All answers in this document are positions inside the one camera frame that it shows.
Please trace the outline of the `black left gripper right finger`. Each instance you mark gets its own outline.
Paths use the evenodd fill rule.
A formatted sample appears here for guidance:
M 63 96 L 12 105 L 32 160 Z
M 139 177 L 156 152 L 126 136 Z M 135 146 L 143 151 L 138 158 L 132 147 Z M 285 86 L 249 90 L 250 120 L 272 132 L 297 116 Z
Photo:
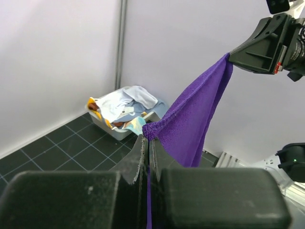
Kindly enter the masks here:
M 149 143 L 150 160 L 150 229 L 163 229 L 165 212 L 164 193 L 161 182 L 164 169 L 183 168 L 162 146 L 160 140 L 155 138 Z

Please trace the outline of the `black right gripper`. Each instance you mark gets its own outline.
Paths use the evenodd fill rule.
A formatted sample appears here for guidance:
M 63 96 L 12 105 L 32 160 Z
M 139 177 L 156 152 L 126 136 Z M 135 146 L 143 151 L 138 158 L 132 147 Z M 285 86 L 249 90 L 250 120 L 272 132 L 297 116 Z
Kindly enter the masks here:
M 281 13 L 263 18 L 251 36 L 230 52 L 229 62 L 248 72 L 288 71 L 294 82 L 305 76 L 305 19 Z

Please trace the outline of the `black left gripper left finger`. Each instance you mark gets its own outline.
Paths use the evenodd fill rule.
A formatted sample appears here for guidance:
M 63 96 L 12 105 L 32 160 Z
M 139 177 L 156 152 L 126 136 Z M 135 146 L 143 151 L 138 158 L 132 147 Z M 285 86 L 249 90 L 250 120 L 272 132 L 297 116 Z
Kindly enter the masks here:
M 121 175 L 113 229 L 145 229 L 147 226 L 148 146 L 148 140 L 139 135 L 131 151 L 111 169 Z

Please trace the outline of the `purple towel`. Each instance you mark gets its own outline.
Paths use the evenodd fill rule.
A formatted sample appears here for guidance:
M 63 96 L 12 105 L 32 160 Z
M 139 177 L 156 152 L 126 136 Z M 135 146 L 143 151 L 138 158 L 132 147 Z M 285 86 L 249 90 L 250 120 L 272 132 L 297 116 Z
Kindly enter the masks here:
M 183 167 L 198 167 L 205 136 L 217 105 L 233 73 L 230 54 L 196 78 L 158 122 L 143 126 L 143 136 L 158 139 L 164 150 Z

